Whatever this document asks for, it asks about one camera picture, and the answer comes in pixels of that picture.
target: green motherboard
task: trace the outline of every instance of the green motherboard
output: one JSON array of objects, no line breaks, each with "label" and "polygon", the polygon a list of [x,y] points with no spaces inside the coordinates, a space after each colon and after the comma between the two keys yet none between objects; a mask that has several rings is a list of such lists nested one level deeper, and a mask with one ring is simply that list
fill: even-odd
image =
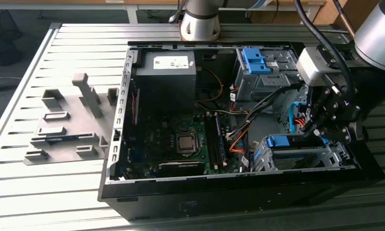
[{"label": "green motherboard", "polygon": [[[219,114],[217,118],[224,137],[231,130],[229,118],[227,114]],[[141,118],[137,132],[143,141],[129,148],[131,178],[163,177],[157,168],[168,162],[200,162],[204,164],[203,175],[239,172],[240,154],[228,152],[225,143],[225,164],[216,167],[212,164],[204,120],[204,114]]]}]

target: floor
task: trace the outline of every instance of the floor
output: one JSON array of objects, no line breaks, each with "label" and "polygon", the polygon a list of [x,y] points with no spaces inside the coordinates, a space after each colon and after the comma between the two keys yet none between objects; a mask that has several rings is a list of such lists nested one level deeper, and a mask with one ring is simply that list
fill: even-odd
[{"label": "floor", "polygon": [[[167,23],[175,11],[137,11],[139,23]],[[17,49],[23,52],[23,59],[11,66],[0,66],[0,117],[17,88],[21,78],[31,64],[36,50],[45,36],[51,23],[128,23],[125,11],[92,10],[88,11],[43,11],[43,18],[37,19],[39,11],[11,11],[23,37],[15,41]],[[249,23],[244,12],[220,12],[221,23]]]}]

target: black hose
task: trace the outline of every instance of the black hose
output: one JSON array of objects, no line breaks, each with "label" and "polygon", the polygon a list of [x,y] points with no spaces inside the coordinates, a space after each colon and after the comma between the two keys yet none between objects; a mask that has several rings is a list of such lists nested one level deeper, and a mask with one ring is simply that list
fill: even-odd
[{"label": "black hose", "polygon": [[339,13],[345,14],[339,0],[333,0],[333,4],[335,4],[336,9],[339,10]]},{"label": "black hose", "polygon": [[320,41],[320,43],[324,45],[324,47],[328,49],[333,59],[336,60],[336,63],[339,64],[339,68],[340,68],[340,71],[343,73],[345,82],[347,82],[345,94],[347,94],[347,96],[351,96],[355,93],[355,83],[352,80],[351,71],[349,71],[349,68],[347,66],[345,60],[344,60],[340,52],[335,48],[333,44],[329,42],[328,38],[324,36],[324,34],[317,29],[315,24],[309,21],[309,18],[305,14],[300,0],[295,0],[295,6],[296,6],[297,13],[301,17],[301,21],[303,21],[305,27],[312,32],[312,34],[315,35],[315,37]]}]

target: sticker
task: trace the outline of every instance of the sticker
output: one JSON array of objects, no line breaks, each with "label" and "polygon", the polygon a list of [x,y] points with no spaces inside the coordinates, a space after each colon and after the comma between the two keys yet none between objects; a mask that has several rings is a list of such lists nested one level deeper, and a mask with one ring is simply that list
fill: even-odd
[{"label": "sticker", "polygon": [[245,156],[243,156],[241,162],[243,162],[243,164],[245,165],[245,167],[248,167],[249,161],[248,161],[248,159],[245,158]]},{"label": "sticker", "polygon": [[277,62],[267,62],[267,66],[279,66]]},{"label": "sticker", "polygon": [[188,69],[188,56],[157,56],[155,69]]},{"label": "sticker", "polygon": [[236,102],[236,94],[235,93],[229,94],[229,98],[231,98],[231,101]]}]

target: black cable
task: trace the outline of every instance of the black cable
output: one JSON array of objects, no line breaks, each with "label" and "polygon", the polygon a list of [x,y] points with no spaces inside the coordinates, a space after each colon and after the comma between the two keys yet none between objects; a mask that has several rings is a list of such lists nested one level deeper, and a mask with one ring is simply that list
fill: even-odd
[{"label": "black cable", "polygon": [[305,27],[312,32],[312,34],[315,35],[315,37],[320,41],[320,43],[324,45],[324,47],[328,49],[333,59],[336,60],[336,63],[339,64],[339,68],[340,68],[340,71],[343,72],[343,76],[344,76],[344,79],[347,82],[345,94],[348,96],[351,96],[355,93],[355,83],[352,80],[351,71],[349,71],[349,68],[347,66],[345,60],[344,60],[340,52],[335,48],[333,44],[329,42],[328,38],[324,36],[321,31],[317,29],[315,24],[311,22],[307,14],[305,14],[300,0],[295,0],[295,6],[296,6],[297,13],[300,15],[300,18],[301,18],[301,21],[303,21]]},{"label": "black cable", "polygon": [[183,8],[184,8],[187,2],[188,2],[188,0],[183,0],[181,5],[177,7],[177,11],[175,13],[175,20],[172,21],[172,23],[179,21],[179,16],[180,16],[180,13],[183,11]]},{"label": "black cable", "polygon": [[345,13],[344,13],[343,6],[341,6],[339,0],[333,0],[333,4],[335,4],[336,9],[339,10],[339,13],[340,13],[340,14],[345,14]]},{"label": "black cable", "polygon": [[275,23],[276,17],[277,17],[277,15],[279,15],[279,9],[280,9],[280,2],[279,2],[279,0],[276,0],[276,3],[277,3],[277,8],[276,8],[276,12],[275,12],[275,17],[272,18],[272,20],[271,20],[269,23]]}]

